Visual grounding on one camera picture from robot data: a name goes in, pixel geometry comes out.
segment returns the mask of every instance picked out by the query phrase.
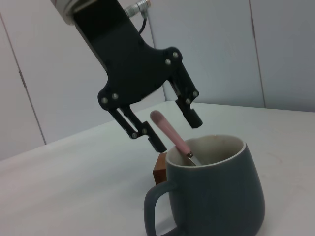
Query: gray mug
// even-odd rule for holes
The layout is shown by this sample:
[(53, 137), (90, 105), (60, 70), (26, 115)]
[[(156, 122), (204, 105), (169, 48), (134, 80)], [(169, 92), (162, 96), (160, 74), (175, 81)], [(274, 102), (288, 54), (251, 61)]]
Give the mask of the gray mug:
[(167, 181), (144, 201), (148, 236), (156, 236), (155, 206), (169, 192), (177, 227), (163, 236), (254, 236), (265, 201), (251, 153), (242, 140), (210, 135), (187, 141), (202, 166), (189, 166), (174, 147), (166, 156)]

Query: white table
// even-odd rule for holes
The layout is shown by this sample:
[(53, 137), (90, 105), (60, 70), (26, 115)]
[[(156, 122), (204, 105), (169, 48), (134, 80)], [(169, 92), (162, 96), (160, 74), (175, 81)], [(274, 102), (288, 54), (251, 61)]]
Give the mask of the white table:
[[(265, 201), (259, 236), (315, 235), (315, 114), (193, 104), (192, 130), (174, 102), (161, 111), (183, 138), (231, 134), (252, 152)], [(171, 142), (154, 129), (168, 148)], [(158, 154), (115, 122), (0, 162), (1, 236), (145, 236), (143, 202)], [(157, 233), (174, 227), (168, 197), (157, 203)]]

